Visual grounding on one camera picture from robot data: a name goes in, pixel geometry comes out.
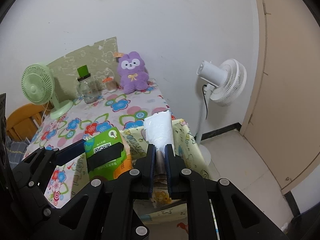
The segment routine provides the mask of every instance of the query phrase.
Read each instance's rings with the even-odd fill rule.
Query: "yellow bow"
[[[133,80],[136,80],[135,77],[137,77],[137,76],[138,76],[138,74],[135,73],[135,74],[133,74],[133,75],[128,75],[128,78],[131,78],[131,81],[133,81]]]

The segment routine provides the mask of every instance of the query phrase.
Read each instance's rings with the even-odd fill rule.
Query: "black tape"
[[[124,145],[121,142],[117,142],[87,158],[88,172],[93,171],[95,168],[102,166],[112,160],[121,157],[121,152],[124,149]]]

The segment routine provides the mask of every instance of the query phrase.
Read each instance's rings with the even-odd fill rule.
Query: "door frame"
[[[264,0],[256,0],[258,8],[259,19],[259,52],[258,52],[258,64],[256,70],[256,76],[254,79],[253,89],[245,114],[240,134],[244,136],[245,130],[248,127],[250,119],[252,117],[254,108],[257,104],[260,88],[262,84],[262,78],[264,74],[266,52],[267,52],[267,12],[265,10]],[[288,193],[291,189],[296,187],[302,182],[318,165],[320,165],[320,153],[313,159],[313,161],[305,168],[293,181],[281,189],[282,194]]]

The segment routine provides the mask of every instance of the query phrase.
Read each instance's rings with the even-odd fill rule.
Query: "white plastic bag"
[[[146,140],[156,146],[164,154],[167,144],[173,144],[172,120],[170,111],[155,113],[144,119],[144,129],[146,130]]]

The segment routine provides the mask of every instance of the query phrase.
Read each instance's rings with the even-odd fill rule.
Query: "green snack package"
[[[102,176],[107,180],[118,178],[132,169],[131,155],[127,155],[122,136],[112,127],[84,143],[89,178]]]

